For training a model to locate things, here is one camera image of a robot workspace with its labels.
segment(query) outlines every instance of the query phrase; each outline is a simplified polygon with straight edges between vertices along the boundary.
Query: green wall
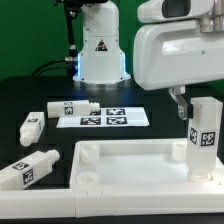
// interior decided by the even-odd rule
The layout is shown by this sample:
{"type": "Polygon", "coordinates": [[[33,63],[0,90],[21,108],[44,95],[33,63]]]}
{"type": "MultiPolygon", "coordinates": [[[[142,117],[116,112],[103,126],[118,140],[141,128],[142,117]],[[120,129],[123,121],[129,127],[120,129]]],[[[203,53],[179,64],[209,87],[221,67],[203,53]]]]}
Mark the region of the green wall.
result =
{"type": "MultiPolygon", "coordinates": [[[[120,0],[119,5],[120,46],[131,74],[134,36],[141,26],[137,7],[143,2],[120,0]]],[[[73,22],[78,50],[82,48],[81,20],[82,16],[73,22]]],[[[63,5],[54,7],[52,0],[0,0],[0,34],[0,80],[30,75],[41,64],[68,54],[63,5]]]]}

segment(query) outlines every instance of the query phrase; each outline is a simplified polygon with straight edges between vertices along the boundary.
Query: white paper sheet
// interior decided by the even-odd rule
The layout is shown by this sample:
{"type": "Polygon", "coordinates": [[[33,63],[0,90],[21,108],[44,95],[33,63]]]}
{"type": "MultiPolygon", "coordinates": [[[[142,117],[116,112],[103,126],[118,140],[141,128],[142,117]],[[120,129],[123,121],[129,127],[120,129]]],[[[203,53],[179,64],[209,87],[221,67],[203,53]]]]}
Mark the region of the white paper sheet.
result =
{"type": "Polygon", "coordinates": [[[101,108],[90,116],[60,117],[57,128],[148,126],[143,107],[101,108]]]}

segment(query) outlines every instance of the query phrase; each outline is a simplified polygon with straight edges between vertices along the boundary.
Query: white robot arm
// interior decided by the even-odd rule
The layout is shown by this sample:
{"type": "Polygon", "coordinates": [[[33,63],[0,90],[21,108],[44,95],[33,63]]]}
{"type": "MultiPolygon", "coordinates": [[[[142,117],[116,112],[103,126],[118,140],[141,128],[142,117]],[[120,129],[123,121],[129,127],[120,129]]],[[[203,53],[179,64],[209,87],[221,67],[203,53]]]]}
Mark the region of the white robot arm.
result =
{"type": "Polygon", "coordinates": [[[92,90],[116,89],[130,79],[119,47],[119,11],[108,1],[83,6],[83,49],[74,85],[92,90]]]}
{"type": "Polygon", "coordinates": [[[141,22],[166,23],[138,31],[135,80],[146,90],[170,88],[182,119],[189,118],[185,85],[224,78],[223,14],[223,0],[151,0],[138,9],[141,22]]]}

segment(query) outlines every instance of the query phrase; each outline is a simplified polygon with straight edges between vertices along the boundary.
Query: black table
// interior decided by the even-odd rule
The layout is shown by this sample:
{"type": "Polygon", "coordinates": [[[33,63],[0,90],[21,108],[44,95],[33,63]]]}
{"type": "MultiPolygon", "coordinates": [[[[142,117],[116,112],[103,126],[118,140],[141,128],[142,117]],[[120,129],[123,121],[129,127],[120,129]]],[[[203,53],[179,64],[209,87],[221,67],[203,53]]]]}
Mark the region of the black table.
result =
{"type": "MultiPolygon", "coordinates": [[[[224,101],[221,94],[206,84],[189,86],[186,94],[188,100],[201,96],[213,96],[224,101]]],[[[168,90],[144,91],[134,82],[128,88],[96,92],[74,88],[72,80],[66,77],[13,77],[0,82],[0,105],[0,169],[37,150],[57,149],[61,155],[54,171],[28,189],[68,188],[74,147],[78,141],[187,136],[187,122],[178,117],[177,105],[168,90]],[[47,118],[47,102],[86,99],[99,102],[101,107],[144,107],[150,126],[60,129],[56,128],[58,118],[47,118]],[[44,111],[46,124],[38,143],[25,148],[19,142],[19,129],[32,111],[44,111]]],[[[223,129],[218,152],[221,160],[224,158],[223,129]]],[[[0,220],[0,223],[221,223],[223,220],[223,214],[185,214],[0,220]]]]}

